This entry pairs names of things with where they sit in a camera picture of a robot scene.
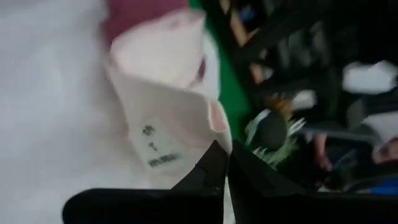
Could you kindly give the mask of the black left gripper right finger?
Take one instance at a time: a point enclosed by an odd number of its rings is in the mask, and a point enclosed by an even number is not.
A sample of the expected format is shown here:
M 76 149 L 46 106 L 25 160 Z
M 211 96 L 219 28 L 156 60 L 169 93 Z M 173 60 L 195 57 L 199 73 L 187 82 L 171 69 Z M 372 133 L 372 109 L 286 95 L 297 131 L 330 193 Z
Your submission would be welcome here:
M 339 174 L 341 192 L 301 187 L 233 141 L 228 182 L 237 223 L 397 223 L 397 195 L 363 194 L 397 177 L 397 163 Z

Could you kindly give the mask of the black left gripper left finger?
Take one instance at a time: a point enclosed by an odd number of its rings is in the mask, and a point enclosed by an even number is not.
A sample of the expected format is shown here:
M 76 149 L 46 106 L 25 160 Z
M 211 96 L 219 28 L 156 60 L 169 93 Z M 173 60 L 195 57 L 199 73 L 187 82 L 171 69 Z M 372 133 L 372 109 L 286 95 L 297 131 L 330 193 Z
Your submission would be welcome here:
M 228 155 L 217 141 L 170 190 L 89 189 L 62 210 L 67 224 L 212 224 L 223 222 Z

